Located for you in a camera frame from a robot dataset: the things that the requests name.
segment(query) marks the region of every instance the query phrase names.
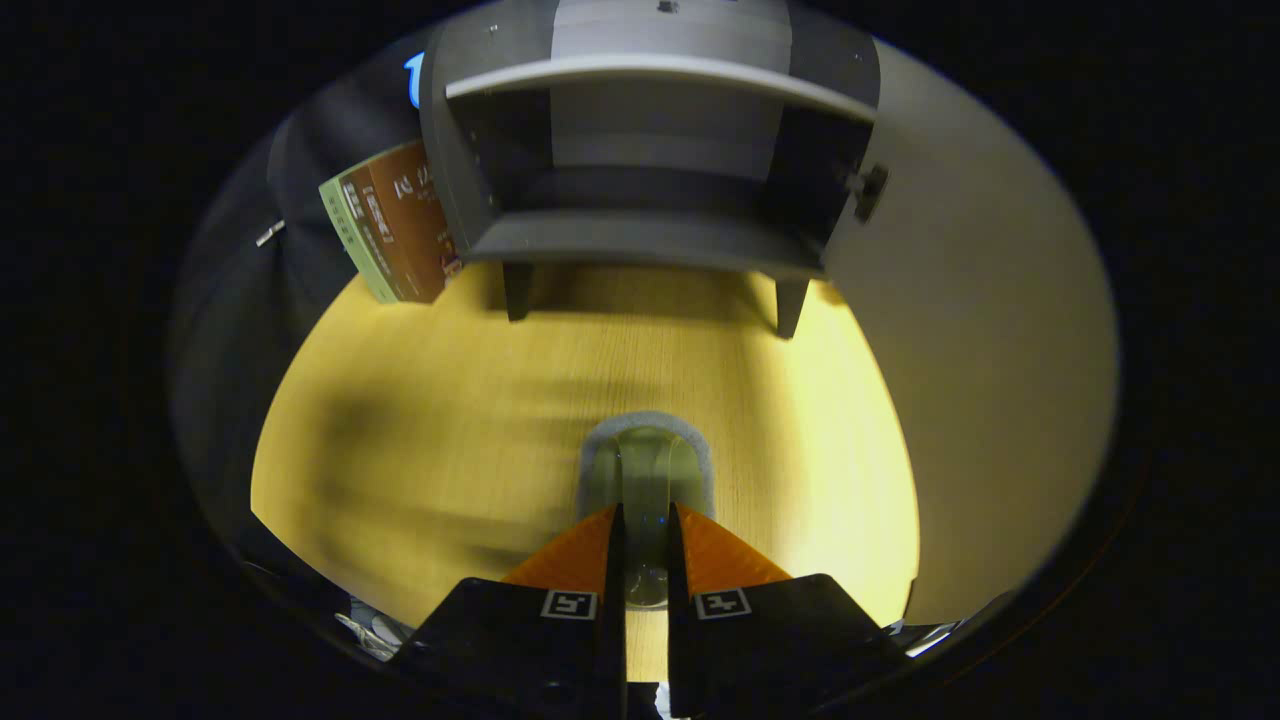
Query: book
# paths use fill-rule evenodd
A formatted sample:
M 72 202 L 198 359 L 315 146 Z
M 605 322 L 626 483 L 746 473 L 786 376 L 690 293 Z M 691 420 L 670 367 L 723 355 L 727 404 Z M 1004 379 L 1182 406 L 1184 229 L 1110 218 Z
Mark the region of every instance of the book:
M 379 302 L 431 302 L 462 269 L 421 140 L 379 152 L 319 190 Z

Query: blue light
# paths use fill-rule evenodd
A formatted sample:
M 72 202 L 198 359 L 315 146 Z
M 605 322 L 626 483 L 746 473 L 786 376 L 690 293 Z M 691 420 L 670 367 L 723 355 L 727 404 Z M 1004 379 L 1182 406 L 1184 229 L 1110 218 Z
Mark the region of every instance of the blue light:
M 422 72 L 422 56 L 426 53 L 419 53 L 408 60 L 404 61 L 404 69 L 408 70 L 408 101 L 417 108 L 417 79 L 419 74 Z

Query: gray cabinet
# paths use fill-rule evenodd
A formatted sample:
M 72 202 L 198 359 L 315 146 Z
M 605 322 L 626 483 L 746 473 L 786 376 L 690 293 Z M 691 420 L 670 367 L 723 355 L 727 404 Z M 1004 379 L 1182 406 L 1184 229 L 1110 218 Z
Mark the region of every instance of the gray cabinet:
M 504 0 L 443 23 L 421 73 L 436 186 L 512 319 L 538 263 L 758 270 L 795 331 L 865 152 L 870 38 L 772 0 Z

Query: cabinet door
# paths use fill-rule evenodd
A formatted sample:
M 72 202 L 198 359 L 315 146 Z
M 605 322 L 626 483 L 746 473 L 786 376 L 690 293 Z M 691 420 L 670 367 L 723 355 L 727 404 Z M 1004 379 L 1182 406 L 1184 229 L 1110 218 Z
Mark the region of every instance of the cabinet door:
M 960 87 L 876 53 L 860 169 L 888 179 L 865 220 L 846 202 L 824 265 L 916 483 L 908 621 L 942 623 L 1021 584 L 1070 528 L 1107 450 L 1120 347 L 1101 256 L 1050 168 Z

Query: gray shelf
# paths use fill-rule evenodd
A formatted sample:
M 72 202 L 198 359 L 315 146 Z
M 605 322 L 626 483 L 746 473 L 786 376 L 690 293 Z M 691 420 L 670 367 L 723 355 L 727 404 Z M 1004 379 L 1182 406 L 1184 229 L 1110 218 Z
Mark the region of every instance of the gray shelf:
M 818 251 L 782 228 L 751 217 L 708 211 L 508 211 L 465 259 L 690 265 L 758 270 L 780 281 L 823 277 Z

